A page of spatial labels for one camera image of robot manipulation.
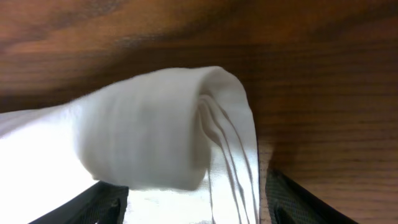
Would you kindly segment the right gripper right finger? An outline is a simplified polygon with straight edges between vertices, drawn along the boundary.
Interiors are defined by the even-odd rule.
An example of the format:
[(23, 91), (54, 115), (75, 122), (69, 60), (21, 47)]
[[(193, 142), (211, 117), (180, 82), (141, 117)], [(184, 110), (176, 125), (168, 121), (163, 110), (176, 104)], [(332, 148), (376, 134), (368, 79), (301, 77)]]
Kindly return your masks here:
[(358, 224), (278, 170), (267, 171), (265, 190), (272, 224)]

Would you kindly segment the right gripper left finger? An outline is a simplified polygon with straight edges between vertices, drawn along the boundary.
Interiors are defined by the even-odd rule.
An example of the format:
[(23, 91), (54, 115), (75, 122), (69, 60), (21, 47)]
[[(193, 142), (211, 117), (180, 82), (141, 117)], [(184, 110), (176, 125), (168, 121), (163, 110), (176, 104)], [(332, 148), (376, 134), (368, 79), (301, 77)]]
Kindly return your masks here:
[(123, 224), (129, 189), (98, 182), (31, 224)]

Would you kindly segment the white t-shirt black logo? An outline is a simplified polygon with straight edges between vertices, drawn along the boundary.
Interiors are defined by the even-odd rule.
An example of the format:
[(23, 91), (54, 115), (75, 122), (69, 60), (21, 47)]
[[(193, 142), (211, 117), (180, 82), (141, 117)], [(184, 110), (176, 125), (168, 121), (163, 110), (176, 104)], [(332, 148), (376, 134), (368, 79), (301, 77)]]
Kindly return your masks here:
[(30, 223), (83, 192), (120, 223), (258, 223), (259, 162), (242, 83), (168, 68), (64, 105), (1, 114), (1, 222)]

